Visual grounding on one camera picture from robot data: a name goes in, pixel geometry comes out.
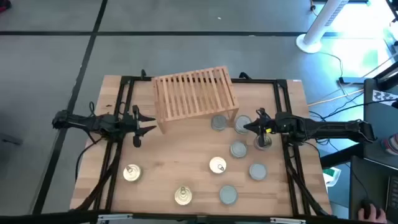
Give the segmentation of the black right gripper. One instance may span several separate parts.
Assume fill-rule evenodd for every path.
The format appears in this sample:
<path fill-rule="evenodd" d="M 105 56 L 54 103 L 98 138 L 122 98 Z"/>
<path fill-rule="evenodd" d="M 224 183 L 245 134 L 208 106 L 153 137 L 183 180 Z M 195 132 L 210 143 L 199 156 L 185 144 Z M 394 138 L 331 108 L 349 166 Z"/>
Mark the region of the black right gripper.
<path fill-rule="evenodd" d="M 277 132 L 277 125 L 276 121 L 266 113 L 264 108 L 258 109 L 258 115 L 259 119 L 245 124 L 244 129 L 258 133 L 258 145 L 266 147 L 269 145 L 269 143 L 266 143 L 267 130 L 270 129 L 270 133 L 275 134 Z"/>

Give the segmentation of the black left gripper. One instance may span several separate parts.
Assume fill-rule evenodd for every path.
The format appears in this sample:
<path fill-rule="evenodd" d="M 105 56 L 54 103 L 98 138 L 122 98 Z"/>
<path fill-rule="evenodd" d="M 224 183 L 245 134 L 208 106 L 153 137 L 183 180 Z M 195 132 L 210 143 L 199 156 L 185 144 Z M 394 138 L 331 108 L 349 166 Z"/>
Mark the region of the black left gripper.
<path fill-rule="evenodd" d="M 133 145 L 135 147 L 141 146 L 141 136 L 144 136 L 149 131 L 156 128 L 156 126 L 140 127 L 139 122 L 155 121 L 155 118 L 144 116 L 139 112 L 137 105 L 132 106 L 132 114 L 127 114 L 120 122 L 120 128 L 125 133 L 134 133 Z"/>

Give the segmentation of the gold-top blue pink can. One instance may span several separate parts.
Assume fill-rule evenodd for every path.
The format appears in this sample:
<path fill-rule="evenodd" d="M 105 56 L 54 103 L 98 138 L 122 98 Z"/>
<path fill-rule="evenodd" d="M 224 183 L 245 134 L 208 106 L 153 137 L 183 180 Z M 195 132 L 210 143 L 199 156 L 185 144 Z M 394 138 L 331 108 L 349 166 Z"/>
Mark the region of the gold-top blue pink can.
<path fill-rule="evenodd" d="M 266 149 L 270 148 L 272 145 L 272 139 L 264 134 L 262 136 L 256 136 L 254 139 L 254 147 L 257 150 L 265 151 Z"/>
<path fill-rule="evenodd" d="M 136 164 L 128 164 L 123 170 L 123 177 L 128 182 L 135 182 L 141 178 L 142 170 Z"/>
<path fill-rule="evenodd" d="M 209 161 L 212 173 L 221 174 L 226 170 L 226 161 L 222 157 L 213 157 Z"/>
<path fill-rule="evenodd" d="M 192 197 L 192 191 L 186 186 L 178 188 L 174 195 L 176 203 L 181 206 L 188 205 L 192 201 Z"/>

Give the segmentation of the wooden slatted shelf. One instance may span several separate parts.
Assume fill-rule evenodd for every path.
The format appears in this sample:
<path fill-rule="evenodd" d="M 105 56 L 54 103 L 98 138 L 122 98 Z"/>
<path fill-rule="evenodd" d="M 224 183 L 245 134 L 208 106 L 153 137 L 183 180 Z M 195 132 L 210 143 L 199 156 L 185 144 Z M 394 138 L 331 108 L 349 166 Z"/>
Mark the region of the wooden slatted shelf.
<path fill-rule="evenodd" d="M 163 75 L 152 79 L 157 124 L 227 113 L 234 121 L 239 102 L 225 66 Z"/>

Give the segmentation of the white green box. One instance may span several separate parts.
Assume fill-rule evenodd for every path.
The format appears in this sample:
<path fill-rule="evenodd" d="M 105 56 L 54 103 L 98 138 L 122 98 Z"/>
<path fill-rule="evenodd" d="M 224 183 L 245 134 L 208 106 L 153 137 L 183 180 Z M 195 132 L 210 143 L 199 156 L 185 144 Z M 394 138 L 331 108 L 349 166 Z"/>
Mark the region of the white green box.
<path fill-rule="evenodd" d="M 327 187 L 333 187 L 337 183 L 337 181 L 340 177 L 340 174 L 341 174 L 341 170 L 337 169 L 335 167 L 323 169 L 323 178 L 325 181 L 325 185 Z"/>

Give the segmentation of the black desk crossbar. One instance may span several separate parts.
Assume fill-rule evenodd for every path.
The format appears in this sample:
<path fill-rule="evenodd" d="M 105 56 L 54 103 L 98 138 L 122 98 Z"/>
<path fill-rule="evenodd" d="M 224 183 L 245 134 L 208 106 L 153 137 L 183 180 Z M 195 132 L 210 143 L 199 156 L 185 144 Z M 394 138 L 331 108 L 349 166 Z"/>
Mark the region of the black desk crossbar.
<path fill-rule="evenodd" d="M 320 158 L 321 166 L 323 169 L 328 169 L 333 166 L 338 166 L 350 161 L 352 156 L 363 158 L 364 144 L 358 143 L 353 146 L 342 149 L 338 152 L 323 156 Z"/>

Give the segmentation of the white tower fan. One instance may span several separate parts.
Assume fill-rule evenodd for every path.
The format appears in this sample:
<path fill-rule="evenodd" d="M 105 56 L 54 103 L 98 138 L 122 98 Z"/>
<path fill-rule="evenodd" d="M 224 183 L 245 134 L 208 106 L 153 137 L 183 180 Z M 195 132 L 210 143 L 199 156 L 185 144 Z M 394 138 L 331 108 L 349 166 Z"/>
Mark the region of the white tower fan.
<path fill-rule="evenodd" d="M 322 47 L 321 38 L 349 0 L 327 0 L 306 34 L 296 38 L 296 46 L 303 52 L 315 54 Z"/>

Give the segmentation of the black power strip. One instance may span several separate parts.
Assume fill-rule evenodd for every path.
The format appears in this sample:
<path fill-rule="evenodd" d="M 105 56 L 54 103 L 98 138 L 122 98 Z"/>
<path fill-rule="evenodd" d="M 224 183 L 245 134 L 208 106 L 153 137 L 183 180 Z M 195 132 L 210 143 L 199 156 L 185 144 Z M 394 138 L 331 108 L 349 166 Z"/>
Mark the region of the black power strip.
<path fill-rule="evenodd" d="M 339 77 L 339 83 L 342 85 L 362 85 L 365 81 L 365 78 L 360 77 Z"/>

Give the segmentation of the dark grey floor object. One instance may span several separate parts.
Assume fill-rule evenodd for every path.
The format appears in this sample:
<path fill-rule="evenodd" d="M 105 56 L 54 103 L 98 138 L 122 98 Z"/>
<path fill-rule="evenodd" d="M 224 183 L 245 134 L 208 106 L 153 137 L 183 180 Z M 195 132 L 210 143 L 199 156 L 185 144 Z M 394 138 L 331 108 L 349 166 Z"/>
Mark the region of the dark grey floor object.
<path fill-rule="evenodd" d="M 17 146 L 20 146 L 21 144 L 23 144 L 23 140 L 21 140 L 19 138 L 15 138 L 14 136 L 10 136 L 8 134 L 4 134 L 4 133 L 0 133 L 0 141 L 15 144 Z"/>

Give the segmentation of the striped colourful round object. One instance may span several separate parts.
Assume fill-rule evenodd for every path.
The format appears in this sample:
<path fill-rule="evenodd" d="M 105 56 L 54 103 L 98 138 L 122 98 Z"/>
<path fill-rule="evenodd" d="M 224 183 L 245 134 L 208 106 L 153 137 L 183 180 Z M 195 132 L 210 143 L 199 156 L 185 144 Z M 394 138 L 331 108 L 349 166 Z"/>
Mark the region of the striped colourful round object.
<path fill-rule="evenodd" d="M 381 141 L 382 148 L 394 156 L 398 156 L 398 133 L 389 136 Z"/>

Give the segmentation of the black computer mouse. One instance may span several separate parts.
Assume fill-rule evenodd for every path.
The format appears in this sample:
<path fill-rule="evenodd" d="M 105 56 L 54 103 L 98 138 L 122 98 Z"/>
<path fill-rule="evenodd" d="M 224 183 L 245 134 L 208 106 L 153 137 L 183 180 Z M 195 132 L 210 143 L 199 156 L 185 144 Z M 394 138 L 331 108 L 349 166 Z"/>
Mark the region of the black computer mouse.
<path fill-rule="evenodd" d="M 371 205 L 375 208 L 376 218 L 380 216 L 379 207 L 370 199 L 365 198 L 361 201 L 361 208 L 364 210 L 364 218 L 368 219 L 371 214 Z"/>

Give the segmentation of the person's hand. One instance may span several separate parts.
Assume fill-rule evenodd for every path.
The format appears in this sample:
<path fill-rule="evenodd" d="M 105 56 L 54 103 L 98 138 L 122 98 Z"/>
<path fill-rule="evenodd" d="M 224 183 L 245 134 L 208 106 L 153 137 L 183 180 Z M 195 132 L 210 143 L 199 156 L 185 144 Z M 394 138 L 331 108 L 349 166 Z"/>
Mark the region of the person's hand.
<path fill-rule="evenodd" d="M 373 204 L 369 205 L 368 217 L 365 216 L 365 209 L 360 208 L 358 210 L 358 220 L 364 222 L 387 224 L 385 211 L 382 209 L 377 209 Z"/>

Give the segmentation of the black keyboard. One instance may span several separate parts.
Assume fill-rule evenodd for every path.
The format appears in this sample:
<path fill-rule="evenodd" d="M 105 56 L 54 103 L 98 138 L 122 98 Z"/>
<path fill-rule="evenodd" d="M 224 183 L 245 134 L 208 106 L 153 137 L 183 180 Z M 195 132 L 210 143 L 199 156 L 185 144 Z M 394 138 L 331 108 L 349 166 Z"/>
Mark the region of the black keyboard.
<path fill-rule="evenodd" d="M 398 219 L 398 177 L 390 176 L 387 186 L 386 215 Z"/>

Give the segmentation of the black metal table frame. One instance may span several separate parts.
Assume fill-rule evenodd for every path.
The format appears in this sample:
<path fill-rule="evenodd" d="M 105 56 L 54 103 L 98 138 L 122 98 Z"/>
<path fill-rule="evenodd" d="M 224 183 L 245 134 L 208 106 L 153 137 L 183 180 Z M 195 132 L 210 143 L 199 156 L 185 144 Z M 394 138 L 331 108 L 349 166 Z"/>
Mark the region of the black metal table frame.
<path fill-rule="evenodd" d="M 100 89 L 97 112 L 114 113 L 120 82 L 123 87 L 123 101 L 127 97 L 129 82 L 134 81 L 131 104 L 138 105 L 145 116 L 154 116 L 154 94 L 151 78 L 106 75 Z M 308 116 L 303 85 L 300 80 L 277 81 L 243 78 L 232 79 L 235 93 L 239 98 L 238 115 L 256 117 L 256 108 L 264 107 L 267 113 L 276 112 L 274 86 L 279 86 L 281 108 L 285 110 L 284 90 L 289 94 L 291 109 L 300 116 Z M 264 217 L 277 215 L 292 217 L 289 184 L 287 180 L 282 138 L 271 136 L 272 146 L 259 151 L 252 145 L 255 134 L 239 135 L 234 128 L 222 132 L 212 130 L 210 119 L 186 119 L 166 125 L 166 134 L 159 128 L 145 134 L 139 148 L 133 146 L 134 134 L 124 139 L 118 173 L 116 175 L 110 211 L 113 213 L 152 213 L 178 215 L 242 215 Z M 234 159 L 229 150 L 230 142 L 247 139 L 248 154 L 243 159 Z M 104 139 L 92 146 L 83 156 L 82 167 L 75 184 L 70 208 L 77 208 L 99 181 L 107 142 Z M 331 213 L 330 202 L 323 180 L 318 152 L 310 145 L 299 147 L 303 176 L 307 189 L 322 206 Z M 227 170 L 223 174 L 210 171 L 212 157 L 223 157 Z M 249 166 L 263 163 L 269 173 L 262 181 L 249 176 Z M 128 182 L 123 169 L 128 164 L 137 164 L 143 175 L 137 182 Z M 193 192 L 192 201 L 185 206 L 174 199 L 177 188 L 188 186 Z M 232 185 L 238 191 L 234 205 L 220 202 L 219 191 L 224 185 Z"/>

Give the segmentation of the silver rail bracket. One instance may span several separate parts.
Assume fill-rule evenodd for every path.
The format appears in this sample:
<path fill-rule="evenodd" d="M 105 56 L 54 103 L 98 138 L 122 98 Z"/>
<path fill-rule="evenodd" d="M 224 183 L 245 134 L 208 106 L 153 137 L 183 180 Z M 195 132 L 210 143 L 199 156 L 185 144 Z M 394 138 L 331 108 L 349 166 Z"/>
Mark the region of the silver rail bracket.
<path fill-rule="evenodd" d="M 276 224 L 307 224 L 305 220 L 281 217 L 271 217 L 270 222 Z"/>
<path fill-rule="evenodd" d="M 132 213 L 102 214 L 98 215 L 97 221 L 102 224 L 109 224 L 109 222 L 113 220 L 128 220 L 132 218 Z"/>

